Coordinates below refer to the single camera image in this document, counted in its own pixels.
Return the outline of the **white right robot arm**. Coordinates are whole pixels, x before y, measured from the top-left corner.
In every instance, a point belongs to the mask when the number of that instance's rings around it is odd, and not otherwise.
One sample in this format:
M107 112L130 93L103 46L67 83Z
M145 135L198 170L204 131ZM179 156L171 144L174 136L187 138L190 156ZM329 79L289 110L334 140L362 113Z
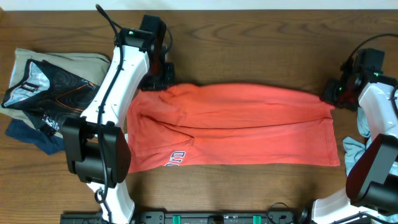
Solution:
M397 80L365 72L352 88L369 125L371 144L351 169L345 188L302 211L299 223L384 223L397 214Z

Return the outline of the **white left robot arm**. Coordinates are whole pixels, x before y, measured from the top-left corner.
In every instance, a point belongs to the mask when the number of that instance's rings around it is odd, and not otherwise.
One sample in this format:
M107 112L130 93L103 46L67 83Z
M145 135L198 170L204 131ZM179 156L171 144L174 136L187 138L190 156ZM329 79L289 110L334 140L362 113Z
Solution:
M79 216L70 223L131 223L135 204L128 194L126 176L131 152L123 127L138 89L164 90L173 68L165 61L170 31L121 29L109 70L93 101L79 118L66 119L62 134L68 169L94 193L101 207L98 217Z

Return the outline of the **red t-shirt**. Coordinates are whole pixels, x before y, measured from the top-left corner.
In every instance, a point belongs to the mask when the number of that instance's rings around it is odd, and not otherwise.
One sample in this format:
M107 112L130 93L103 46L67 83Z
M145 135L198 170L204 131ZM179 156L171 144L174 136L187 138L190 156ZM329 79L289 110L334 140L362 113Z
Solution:
M131 172L189 165L338 166L332 106L274 86L180 84L127 111Z

